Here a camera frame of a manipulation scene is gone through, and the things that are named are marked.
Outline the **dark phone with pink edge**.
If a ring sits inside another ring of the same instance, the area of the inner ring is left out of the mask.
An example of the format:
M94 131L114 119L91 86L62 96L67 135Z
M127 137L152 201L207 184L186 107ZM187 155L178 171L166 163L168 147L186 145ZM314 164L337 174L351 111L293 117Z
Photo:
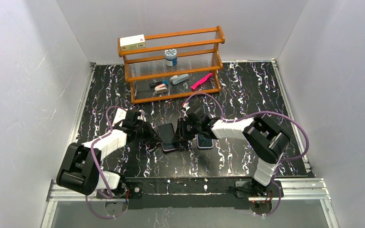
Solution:
M176 146L175 144L165 143L165 142L161 143L161 147L162 147L162 151L163 151L164 154L175 152L179 149L178 146Z

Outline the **black phone case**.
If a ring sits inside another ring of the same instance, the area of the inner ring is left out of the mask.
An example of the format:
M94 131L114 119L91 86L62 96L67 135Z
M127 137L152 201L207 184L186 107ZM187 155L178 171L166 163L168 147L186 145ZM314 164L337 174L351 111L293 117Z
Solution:
M171 123L159 125L157 127L157 131L162 139L162 142L173 143L174 129Z

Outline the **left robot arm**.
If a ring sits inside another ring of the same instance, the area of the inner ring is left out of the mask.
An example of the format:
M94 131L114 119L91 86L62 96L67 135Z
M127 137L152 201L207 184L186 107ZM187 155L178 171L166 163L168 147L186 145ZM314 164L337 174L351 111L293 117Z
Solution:
M104 171L101 160L129 143L160 143L162 139L144 117L144 112L111 106L106 110L109 131L83 143L71 143L59 168L56 184L85 196L97 191L111 199L121 175Z

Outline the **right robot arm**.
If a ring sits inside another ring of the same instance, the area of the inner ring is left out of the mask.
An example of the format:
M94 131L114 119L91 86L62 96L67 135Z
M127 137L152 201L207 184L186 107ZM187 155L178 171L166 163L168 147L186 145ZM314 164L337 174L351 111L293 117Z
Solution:
M289 134L273 121L271 115L272 112L263 111L241 120L223 120L210 117L202 108L193 106L178 120L172 142L183 144L199 134L213 140L246 140L259 158L253 183L266 188L290 144Z

